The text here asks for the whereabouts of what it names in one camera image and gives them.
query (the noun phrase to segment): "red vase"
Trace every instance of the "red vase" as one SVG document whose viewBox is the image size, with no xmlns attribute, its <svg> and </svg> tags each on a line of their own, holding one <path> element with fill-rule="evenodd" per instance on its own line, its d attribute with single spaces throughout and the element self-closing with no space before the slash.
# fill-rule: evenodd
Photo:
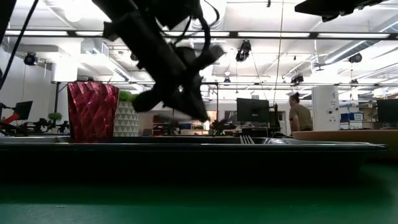
<svg viewBox="0 0 398 224">
<path fill-rule="evenodd" d="M 109 142 L 119 88 L 96 82 L 68 84 L 70 137 L 73 142 Z"/>
</svg>

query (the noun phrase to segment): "dark hair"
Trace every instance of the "dark hair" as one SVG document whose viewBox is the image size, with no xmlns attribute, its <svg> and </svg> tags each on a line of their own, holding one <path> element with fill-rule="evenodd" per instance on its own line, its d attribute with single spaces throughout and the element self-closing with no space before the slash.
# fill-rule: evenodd
<svg viewBox="0 0 398 224">
<path fill-rule="evenodd" d="M 293 95 L 290 96 L 290 99 L 295 100 L 297 103 L 299 103 L 300 102 L 299 96 L 300 96 L 299 93 L 294 93 Z"/>
</svg>

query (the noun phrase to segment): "white geometric vase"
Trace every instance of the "white geometric vase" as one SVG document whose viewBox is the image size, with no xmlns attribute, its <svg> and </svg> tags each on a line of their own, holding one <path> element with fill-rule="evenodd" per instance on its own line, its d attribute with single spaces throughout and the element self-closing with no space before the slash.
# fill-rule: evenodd
<svg viewBox="0 0 398 224">
<path fill-rule="evenodd" d="M 138 114 L 132 103 L 119 101 L 114 121 L 114 137 L 138 136 Z"/>
</svg>

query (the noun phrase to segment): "person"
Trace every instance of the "person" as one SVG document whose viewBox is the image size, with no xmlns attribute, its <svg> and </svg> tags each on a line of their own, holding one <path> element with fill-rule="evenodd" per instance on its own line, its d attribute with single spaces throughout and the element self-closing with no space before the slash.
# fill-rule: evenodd
<svg viewBox="0 0 398 224">
<path fill-rule="evenodd" d="M 299 93 L 290 96 L 289 105 L 289 120 L 292 133 L 295 131 L 312 131 L 311 112 L 300 104 Z"/>
</svg>

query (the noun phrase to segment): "computer monitor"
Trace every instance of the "computer monitor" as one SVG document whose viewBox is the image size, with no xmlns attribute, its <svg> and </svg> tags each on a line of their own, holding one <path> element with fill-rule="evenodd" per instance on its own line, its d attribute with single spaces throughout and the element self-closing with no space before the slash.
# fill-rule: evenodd
<svg viewBox="0 0 398 224">
<path fill-rule="evenodd" d="M 30 109 L 33 101 L 20 102 L 15 105 L 14 111 L 19 115 L 18 120 L 23 121 L 29 119 Z"/>
<path fill-rule="evenodd" d="M 377 100 L 377 114 L 380 122 L 398 122 L 398 99 Z"/>
<path fill-rule="evenodd" d="M 238 121 L 269 123 L 269 102 L 268 100 L 236 99 Z"/>
</svg>

